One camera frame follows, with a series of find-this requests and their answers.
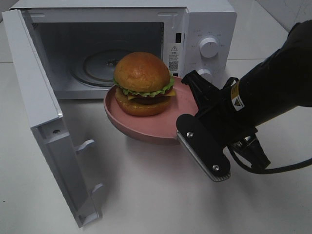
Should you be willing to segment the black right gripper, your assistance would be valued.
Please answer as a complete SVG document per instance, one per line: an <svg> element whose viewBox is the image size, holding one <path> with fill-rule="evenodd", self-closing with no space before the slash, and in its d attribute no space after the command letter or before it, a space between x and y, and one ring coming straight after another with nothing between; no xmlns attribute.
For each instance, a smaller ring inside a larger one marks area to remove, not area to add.
<svg viewBox="0 0 312 234"><path fill-rule="evenodd" d="M250 162L251 168L265 170L270 161L256 135L257 129L236 117L231 100L231 87L218 89L196 70L186 74L182 81L188 85L198 106L195 117L204 125L219 146L234 143L234 151Z"/></svg>

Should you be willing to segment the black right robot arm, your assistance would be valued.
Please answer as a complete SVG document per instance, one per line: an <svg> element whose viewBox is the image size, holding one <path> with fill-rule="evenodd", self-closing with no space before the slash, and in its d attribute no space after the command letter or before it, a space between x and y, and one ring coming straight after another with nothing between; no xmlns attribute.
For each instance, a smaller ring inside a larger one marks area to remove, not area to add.
<svg viewBox="0 0 312 234"><path fill-rule="evenodd" d="M312 22L297 23L285 43L242 78L229 78L222 89L197 71L182 79L190 87L198 112L176 120L177 135L212 179L228 176L230 162L244 170L277 174L310 166L310 159L269 169L257 126L297 106L312 105Z"/></svg>

